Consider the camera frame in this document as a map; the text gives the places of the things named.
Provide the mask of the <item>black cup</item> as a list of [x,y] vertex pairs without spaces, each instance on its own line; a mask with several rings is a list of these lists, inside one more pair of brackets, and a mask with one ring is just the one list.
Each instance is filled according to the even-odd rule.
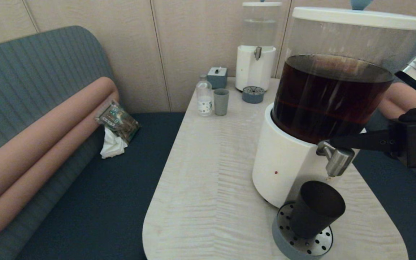
[[307,181],[300,187],[290,217],[290,227],[299,237],[318,235],[346,210],[342,195],[320,181]]

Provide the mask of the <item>grey-green cup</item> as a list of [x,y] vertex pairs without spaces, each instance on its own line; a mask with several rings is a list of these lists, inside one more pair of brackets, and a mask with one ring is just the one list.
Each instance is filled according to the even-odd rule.
[[213,91],[214,111],[217,116],[225,116],[228,111],[229,91],[227,89],[215,89]]

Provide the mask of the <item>teal upholstered bench sofa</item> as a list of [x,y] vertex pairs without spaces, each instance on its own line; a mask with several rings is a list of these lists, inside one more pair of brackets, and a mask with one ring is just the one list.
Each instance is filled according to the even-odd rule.
[[[416,56],[416,45],[411,57]],[[365,128],[386,129],[388,119],[377,109]],[[416,260],[416,169],[376,151],[363,150],[354,165],[398,228],[410,260]]]
[[[69,26],[0,43],[0,148],[112,69],[97,38]],[[140,113],[122,155],[99,126],[0,231],[0,260],[147,260],[142,229],[184,113]]]

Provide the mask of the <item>white dispenser with dark tea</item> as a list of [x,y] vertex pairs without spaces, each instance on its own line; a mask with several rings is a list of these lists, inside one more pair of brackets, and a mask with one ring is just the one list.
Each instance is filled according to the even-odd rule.
[[295,7],[275,100],[265,110],[252,180],[275,207],[293,200],[307,181],[332,185],[322,140],[365,132],[365,125],[409,59],[416,16],[367,10]]

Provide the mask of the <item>grey-blue perforated drip tray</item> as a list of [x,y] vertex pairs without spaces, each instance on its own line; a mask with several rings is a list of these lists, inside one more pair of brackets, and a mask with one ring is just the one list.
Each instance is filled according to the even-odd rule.
[[294,204],[294,201],[285,202],[278,210],[271,227],[273,240],[290,260],[321,260],[333,246],[333,230],[328,226],[310,239],[297,236],[290,226]]
[[242,100],[250,104],[258,104],[264,100],[265,90],[261,87],[249,86],[242,90]]

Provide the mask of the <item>white dispenser with clear water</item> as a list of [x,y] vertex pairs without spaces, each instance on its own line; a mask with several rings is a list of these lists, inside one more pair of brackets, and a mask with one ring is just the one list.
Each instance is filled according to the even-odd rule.
[[[268,90],[276,57],[276,34],[282,2],[243,2],[240,45],[237,48],[236,89],[254,86]],[[261,58],[254,51],[261,46]]]

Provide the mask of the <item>grey-blue tissue box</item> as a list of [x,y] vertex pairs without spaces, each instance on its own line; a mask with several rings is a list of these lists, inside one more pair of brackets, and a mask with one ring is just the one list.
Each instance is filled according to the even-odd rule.
[[222,66],[213,66],[208,71],[207,79],[212,85],[212,89],[225,89],[227,85],[228,68]]

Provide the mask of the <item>clear plastic water bottle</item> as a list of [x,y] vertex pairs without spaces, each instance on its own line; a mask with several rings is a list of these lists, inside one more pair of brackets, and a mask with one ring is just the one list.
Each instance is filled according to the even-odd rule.
[[203,117],[210,116],[213,111],[212,85],[208,81],[206,74],[201,74],[199,78],[200,80],[195,86],[198,114]]

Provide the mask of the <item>green snack packet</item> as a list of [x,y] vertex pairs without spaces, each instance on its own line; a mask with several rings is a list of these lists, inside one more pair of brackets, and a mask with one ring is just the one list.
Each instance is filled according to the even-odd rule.
[[129,144],[141,125],[114,99],[107,99],[95,115],[95,121]]

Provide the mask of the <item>crumpled white tissue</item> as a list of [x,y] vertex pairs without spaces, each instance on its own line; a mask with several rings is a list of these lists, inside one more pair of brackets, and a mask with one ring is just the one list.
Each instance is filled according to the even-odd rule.
[[126,141],[108,128],[104,128],[104,132],[104,143],[100,151],[101,158],[111,158],[124,153],[128,147]]

